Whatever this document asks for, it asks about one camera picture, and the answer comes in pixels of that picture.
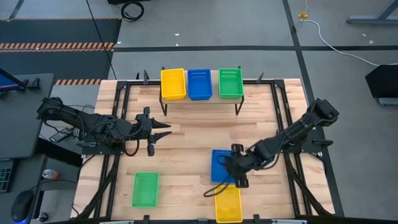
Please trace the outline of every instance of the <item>yellow basket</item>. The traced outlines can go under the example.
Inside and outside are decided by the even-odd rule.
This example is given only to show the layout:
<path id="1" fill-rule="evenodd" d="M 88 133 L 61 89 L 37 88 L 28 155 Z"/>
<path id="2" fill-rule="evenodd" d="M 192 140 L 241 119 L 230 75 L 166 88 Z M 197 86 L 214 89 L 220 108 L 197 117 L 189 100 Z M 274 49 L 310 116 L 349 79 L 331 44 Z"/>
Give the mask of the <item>yellow basket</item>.
<path id="1" fill-rule="evenodd" d="M 218 193 L 224 185 L 218 187 Z M 243 222 L 241 191 L 234 185 L 228 186 L 222 193 L 216 195 L 216 221 L 217 223 Z"/>
<path id="2" fill-rule="evenodd" d="M 183 68 L 162 70 L 160 80 L 162 97 L 166 100 L 182 100 L 187 95 Z"/>

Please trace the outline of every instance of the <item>computer monitor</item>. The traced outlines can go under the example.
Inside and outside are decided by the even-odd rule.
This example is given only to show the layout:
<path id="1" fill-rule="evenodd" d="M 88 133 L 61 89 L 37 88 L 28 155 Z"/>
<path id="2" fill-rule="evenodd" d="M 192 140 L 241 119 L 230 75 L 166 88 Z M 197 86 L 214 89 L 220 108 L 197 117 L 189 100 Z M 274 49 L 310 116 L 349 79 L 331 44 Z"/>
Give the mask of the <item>computer monitor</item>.
<path id="1" fill-rule="evenodd" d="M 0 92 L 26 89 L 26 84 L 0 68 Z"/>

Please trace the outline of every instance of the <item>white cable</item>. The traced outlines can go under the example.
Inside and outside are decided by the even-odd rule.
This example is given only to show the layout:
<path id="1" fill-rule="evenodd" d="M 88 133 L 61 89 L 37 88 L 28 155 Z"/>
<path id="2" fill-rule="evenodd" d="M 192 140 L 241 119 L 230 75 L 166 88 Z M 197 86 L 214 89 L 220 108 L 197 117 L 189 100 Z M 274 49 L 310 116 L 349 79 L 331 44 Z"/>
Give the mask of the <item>white cable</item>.
<path id="1" fill-rule="evenodd" d="M 307 4 L 307 0 L 305 0 L 305 12 L 304 12 L 304 14 L 307 14 L 307 9 L 308 9 L 308 4 Z M 364 61 L 364 62 L 366 62 L 366 63 L 368 63 L 368 64 L 370 64 L 370 65 L 380 66 L 380 65 L 378 65 L 378 64 L 376 64 L 376 63 L 372 63 L 372 62 L 370 62 L 370 61 L 368 61 L 368 60 L 365 60 L 365 59 L 363 59 L 363 58 L 361 58 L 361 57 L 359 57 L 359 56 L 356 56 L 356 55 L 353 55 L 353 54 L 349 54 L 349 53 L 344 53 L 344 52 L 341 52 L 341 51 L 335 49 L 334 47 L 332 47 L 330 44 L 328 44 L 328 42 L 326 42 L 326 41 L 322 38 L 322 35 L 321 35 L 321 27 L 319 26 L 319 24 L 318 24 L 317 22 L 312 21 L 312 20 L 310 20 L 310 19 L 306 19 L 306 20 L 301 19 L 300 21 L 301 21 L 301 22 L 311 22 L 311 23 L 317 25 L 317 27 L 318 27 L 319 38 L 321 38 L 322 42 L 325 43 L 327 46 L 329 46 L 331 49 L 333 49 L 335 52 L 337 52 L 337 53 L 339 53 L 339 54 L 342 54 L 342 55 L 348 55 L 348 56 L 351 56 L 351 57 L 360 59 L 360 60 L 362 60 L 362 61 Z M 398 65 L 398 63 L 391 63 L 391 64 L 387 64 L 387 65 Z"/>

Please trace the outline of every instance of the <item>computer mouse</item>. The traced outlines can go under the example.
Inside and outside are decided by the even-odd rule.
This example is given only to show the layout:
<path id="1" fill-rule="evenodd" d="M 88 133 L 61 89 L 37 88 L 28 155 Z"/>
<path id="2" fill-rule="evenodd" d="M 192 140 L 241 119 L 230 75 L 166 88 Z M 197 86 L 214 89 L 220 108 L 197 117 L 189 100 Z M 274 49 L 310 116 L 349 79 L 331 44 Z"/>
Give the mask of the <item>computer mouse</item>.
<path id="1" fill-rule="evenodd" d="M 11 208 L 11 218 L 14 222 L 19 223 L 27 218 L 32 201 L 33 192 L 31 190 L 19 193 Z"/>

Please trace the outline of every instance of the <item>keyboard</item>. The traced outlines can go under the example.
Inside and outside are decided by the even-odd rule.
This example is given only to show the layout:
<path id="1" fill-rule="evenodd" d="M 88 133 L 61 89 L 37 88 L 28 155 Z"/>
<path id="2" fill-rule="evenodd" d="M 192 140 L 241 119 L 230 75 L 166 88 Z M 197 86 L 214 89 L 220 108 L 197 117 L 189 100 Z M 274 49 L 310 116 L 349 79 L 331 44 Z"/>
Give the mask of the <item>keyboard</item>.
<path id="1" fill-rule="evenodd" d="M 9 191 L 14 168 L 15 162 L 12 159 L 0 159 L 0 193 Z"/>

